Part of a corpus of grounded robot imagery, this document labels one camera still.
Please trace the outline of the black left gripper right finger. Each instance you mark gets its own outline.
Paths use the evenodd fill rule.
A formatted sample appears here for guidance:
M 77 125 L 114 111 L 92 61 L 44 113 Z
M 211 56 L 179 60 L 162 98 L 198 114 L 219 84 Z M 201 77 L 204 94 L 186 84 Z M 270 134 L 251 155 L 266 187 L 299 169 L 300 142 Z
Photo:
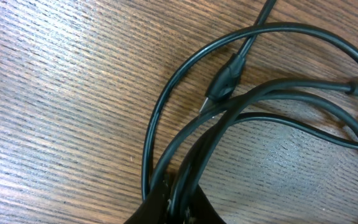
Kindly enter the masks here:
M 226 224 L 218 215 L 200 186 L 190 200 L 185 224 Z

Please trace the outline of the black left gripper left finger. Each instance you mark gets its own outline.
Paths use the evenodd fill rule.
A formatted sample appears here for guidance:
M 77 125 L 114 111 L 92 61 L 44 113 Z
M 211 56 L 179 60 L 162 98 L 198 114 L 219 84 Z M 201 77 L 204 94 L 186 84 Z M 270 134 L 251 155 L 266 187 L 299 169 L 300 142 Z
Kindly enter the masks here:
M 124 224 L 163 224 L 166 219 L 170 186 L 166 180 L 150 191 L 145 201 Z

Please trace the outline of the black USB-A cable blue plug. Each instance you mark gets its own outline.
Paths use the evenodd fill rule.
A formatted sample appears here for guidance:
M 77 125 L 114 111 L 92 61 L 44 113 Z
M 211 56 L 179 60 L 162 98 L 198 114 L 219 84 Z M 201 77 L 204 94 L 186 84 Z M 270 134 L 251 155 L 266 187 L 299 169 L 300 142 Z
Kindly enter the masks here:
M 263 85 L 259 85 L 253 88 L 250 92 L 237 96 L 228 102 L 223 103 L 221 106 L 205 112 L 199 118 L 194 119 L 175 136 L 166 148 L 157 163 L 151 184 L 158 182 L 161 172 L 164 171 L 177 147 L 188 135 L 214 115 L 221 112 L 225 113 L 215 126 L 206 131 L 199 140 L 197 140 L 185 157 L 173 185 L 170 206 L 168 208 L 169 219 L 184 220 L 187 212 L 194 212 L 195 202 L 200 202 L 200 206 L 207 209 L 208 214 L 212 215 L 214 218 L 218 218 L 218 215 L 214 209 L 211 208 L 209 201 L 205 198 L 202 190 L 199 188 L 198 182 L 222 135 L 228 127 L 236 123 L 250 120 L 278 122 L 300 129 L 333 144 L 358 150 L 358 142 L 352 142 L 332 136 L 324 131 L 287 117 L 267 113 L 243 113 L 244 108 L 262 100 L 305 101 L 320 106 L 341 119 L 358 137 L 358 122 L 348 112 L 319 96 L 302 91 L 295 91 L 295 88 L 298 86 L 343 91 L 349 95 L 358 96 L 358 84 L 355 83 L 334 83 L 317 80 L 272 80 Z

